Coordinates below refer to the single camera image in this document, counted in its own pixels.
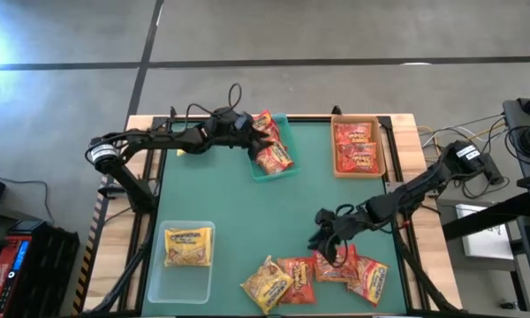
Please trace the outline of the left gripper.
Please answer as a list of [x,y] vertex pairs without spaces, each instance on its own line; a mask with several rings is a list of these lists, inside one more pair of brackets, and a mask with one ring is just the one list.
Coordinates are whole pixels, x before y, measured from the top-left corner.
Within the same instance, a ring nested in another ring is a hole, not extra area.
[[249,146],[247,154],[254,162],[271,138],[253,128],[250,114],[232,110],[223,115],[213,114],[202,124],[202,141],[204,146]]

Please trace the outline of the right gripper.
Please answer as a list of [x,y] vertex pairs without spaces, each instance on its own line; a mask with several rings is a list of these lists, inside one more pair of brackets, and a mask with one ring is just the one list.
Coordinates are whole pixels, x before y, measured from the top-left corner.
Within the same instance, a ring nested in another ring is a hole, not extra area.
[[340,265],[337,260],[340,240],[350,240],[356,234],[368,230],[369,218],[358,206],[340,205],[335,211],[321,208],[317,212],[317,225],[319,230],[308,240],[307,249],[324,249],[324,258],[328,264],[337,267]]

